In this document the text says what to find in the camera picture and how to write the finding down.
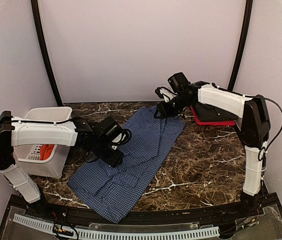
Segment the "blue checked shirt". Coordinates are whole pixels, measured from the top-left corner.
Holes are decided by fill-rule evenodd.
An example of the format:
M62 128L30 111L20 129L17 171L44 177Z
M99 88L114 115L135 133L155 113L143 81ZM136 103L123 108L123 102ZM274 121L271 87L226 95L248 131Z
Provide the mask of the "blue checked shirt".
M119 147L122 164L112 168L94 158L68 181L77 197L112 223L134 208L184 130L184 120L158 119L155 112L155 106L143 106L124 124L131 139Z

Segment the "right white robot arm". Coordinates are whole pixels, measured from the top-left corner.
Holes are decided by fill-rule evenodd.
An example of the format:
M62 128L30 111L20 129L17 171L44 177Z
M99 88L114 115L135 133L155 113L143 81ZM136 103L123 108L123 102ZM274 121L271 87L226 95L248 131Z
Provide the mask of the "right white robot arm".
M224 110L241 120L235 130L245 149L245 179L242 191L255 196L262 188L265 160L270 145L270 117L266 102L261 95L245 95L221 89L214 83L168 79L171 89L158 87L155 90L162 101L157 105L154 118L165 119L181 115L192 104L203 104Z

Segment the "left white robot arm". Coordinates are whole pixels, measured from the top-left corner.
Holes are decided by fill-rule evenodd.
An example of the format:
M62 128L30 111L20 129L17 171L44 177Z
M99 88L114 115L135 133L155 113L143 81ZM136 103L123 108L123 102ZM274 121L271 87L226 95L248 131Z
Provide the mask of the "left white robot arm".
M123 129L112 117L90 123L82 117L64 121L44 121L13 117L10 111L0 115L0 173L12 183L32 210L48 218L51 206L44 194L18 163L14 148L25 145L57 145L80 147L115 168L123 161L119 146L131 139L131 131Z

